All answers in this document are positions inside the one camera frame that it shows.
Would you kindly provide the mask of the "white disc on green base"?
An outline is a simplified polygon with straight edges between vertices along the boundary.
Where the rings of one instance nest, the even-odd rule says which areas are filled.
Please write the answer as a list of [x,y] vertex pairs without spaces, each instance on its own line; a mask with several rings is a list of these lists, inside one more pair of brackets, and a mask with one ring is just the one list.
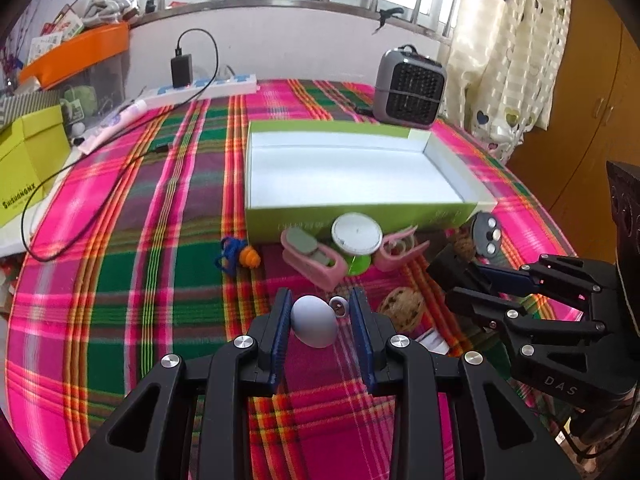
[[370,268],[372,256],[383,240],[378,222],[359,212],[342,214],[336,218],[331,236],[335,247],[345,258],[349,276],[363,274]]

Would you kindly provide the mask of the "wooden wardrobe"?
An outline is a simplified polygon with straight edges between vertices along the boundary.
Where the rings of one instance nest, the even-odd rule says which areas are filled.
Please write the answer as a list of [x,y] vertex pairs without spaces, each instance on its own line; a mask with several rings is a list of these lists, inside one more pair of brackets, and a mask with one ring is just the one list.
[[572,0],[548,128],[508,166],[582,258],[615,258],[609,160],[639,161],[639,48],[608,0]]

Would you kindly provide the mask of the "white egg-shaped gadget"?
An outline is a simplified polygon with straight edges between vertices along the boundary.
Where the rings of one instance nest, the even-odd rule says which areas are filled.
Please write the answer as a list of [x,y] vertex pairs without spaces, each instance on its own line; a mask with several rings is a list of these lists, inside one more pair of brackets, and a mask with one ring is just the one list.
[[341,296],[329,301],[317,296],[301,296],[291,310],[294,335],[310,348],[332,346],[337,337],[337,320],[348,315],[348,310],[348,301]]

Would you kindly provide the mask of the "plaid pink green bedspread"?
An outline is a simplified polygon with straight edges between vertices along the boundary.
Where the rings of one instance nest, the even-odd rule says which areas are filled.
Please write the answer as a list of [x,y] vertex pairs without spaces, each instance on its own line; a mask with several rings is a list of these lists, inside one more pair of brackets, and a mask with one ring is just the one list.
[[[27,257],[6,344],[8,418],[32,460],[58,479],[122,398],[166,353],[207,356],[268,312],[281,286],[318,294],[264,246],[262,266],[228,278],[214,265],[219,241],[244,237],[244,150],[258,119],[365,119],[363,84],[263,81],[249,96],[204,101],[164,115],[77,165],[40,224],[32,250],[50,256],[99,210],[96,223],[49,263]],[[547,211],[468,136],[463,153],[497,200],[506,239],[499,266],[573,249]],[[476,349],[503,375],[506,352],[448,312],[419,258],[395,273],[348,278],[376,308],[399,286],[426,303],[419,328],[435,327],[452,356]],[[312,350],[292,337],[278,394],[250,402],[255,479],[387,479],[391,398],[359,378],[349,320],[337,342]]]

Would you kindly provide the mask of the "brown walnut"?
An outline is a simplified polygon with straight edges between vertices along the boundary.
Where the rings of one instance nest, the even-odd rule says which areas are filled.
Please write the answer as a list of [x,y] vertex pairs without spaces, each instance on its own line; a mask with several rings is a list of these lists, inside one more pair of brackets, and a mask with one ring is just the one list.
[[378,306],[378,313],[390,318],[398,333],[411,333],[415,330],[425,310],[423,296],[409,287],[395,288]]
[[473,261],[476,256],[475,243],[472,238],[459,237],[454,241],[454,252],[466,262]]

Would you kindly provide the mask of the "black hook on sill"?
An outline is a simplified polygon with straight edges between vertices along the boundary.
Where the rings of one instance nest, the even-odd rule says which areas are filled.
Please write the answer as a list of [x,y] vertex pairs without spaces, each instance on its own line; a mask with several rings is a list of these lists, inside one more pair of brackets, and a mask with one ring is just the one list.
[[402,6],[394,6],[393,8],[382,9],[378,11],[378,26],[373,31],[373,35],[377,34],[391,18],[401,18],[405,13]]

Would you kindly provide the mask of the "black three-button remote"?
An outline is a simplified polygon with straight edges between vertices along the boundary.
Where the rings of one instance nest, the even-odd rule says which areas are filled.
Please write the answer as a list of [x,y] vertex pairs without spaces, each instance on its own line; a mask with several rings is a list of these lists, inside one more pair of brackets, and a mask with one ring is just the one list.
[[479,212],[471,222],[471,238],[479,257],[492,259],[498,255],[502,243],[502,229],[498,219],[489,212]]

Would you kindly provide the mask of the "orange blue earplugs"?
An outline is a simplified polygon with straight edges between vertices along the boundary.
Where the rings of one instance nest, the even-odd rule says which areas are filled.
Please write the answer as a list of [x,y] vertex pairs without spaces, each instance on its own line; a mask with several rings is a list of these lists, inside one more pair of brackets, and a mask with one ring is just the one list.
[[261,263],[258,251],[247,240],[228,236],[220,241],[220,254],[215,259],[215,266],[224,274],[235,276],[239,268],[254,270]]

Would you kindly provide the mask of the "purple dried flower branches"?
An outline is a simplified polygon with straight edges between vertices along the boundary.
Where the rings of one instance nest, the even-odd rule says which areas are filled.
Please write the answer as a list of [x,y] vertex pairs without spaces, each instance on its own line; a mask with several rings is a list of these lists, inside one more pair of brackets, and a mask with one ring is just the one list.
[[17,75],[24,66],[21,52],[24,47],[25,35],[26,26],[16,25],[1,40],[1,69],[4,84],[7,87],[14,86]]

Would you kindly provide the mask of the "orange lidded storage bin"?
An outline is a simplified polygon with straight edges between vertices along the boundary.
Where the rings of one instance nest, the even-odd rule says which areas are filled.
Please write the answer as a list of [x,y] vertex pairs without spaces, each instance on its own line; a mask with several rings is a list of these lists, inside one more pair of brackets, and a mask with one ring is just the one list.
[[79,106],[86,117],[105,115],[124,102],[129,44],[126,23],[89,29],[27,64],[18,82],[35,79],[41,90],[58,92],[62,104]]

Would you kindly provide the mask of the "pink clip with grey pad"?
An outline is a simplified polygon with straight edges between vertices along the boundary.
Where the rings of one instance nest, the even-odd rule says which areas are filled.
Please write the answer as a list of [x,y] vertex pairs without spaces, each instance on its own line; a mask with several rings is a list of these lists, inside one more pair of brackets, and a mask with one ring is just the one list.
[[332,292],[344,280],[348,271],[344,257],[301,228],[284,230],[280,243],[284,262],[314,286]]

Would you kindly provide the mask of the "heart patterned curtain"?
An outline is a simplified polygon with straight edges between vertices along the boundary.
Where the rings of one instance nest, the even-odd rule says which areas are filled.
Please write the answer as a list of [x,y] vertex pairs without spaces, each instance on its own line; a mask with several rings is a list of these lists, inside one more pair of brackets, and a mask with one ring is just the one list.
[[507,162],[548,128],[572,0],[460,0],[447,58],[445,118]]

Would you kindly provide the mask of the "white pink tube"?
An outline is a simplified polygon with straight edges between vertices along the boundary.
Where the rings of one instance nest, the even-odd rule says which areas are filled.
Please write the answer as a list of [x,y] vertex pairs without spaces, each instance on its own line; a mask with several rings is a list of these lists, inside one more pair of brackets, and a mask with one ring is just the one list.
[[89,155],[107,140],[114,138],[117,133],[123,132],[143,117],[149,107],[145,100],[137,100],[115,113],[111,118],[105,119],[96,127],[85,133],[84,140],[79,144],[81,154]]

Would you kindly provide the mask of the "yellow-green shoe box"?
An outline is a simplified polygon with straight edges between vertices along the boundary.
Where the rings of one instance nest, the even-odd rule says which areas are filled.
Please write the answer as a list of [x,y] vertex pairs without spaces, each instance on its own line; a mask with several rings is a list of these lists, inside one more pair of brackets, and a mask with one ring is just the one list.
[[36,91],[1,99],[1,223],[40,202],[50,186],[43,180],[70,154],[60,94]]

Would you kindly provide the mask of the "white power strip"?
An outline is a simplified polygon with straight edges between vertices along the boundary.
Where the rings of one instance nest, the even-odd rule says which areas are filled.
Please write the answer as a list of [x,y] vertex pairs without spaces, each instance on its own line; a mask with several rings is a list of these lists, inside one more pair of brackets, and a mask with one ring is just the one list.
[[255,74],[235,75],[229,79],[194,80],[190,86],[174,88],[171,84],[142,93],[139,100],[149,108],[175,106],[183,102],[228,98],[228,96],[244,96],[258,90]]

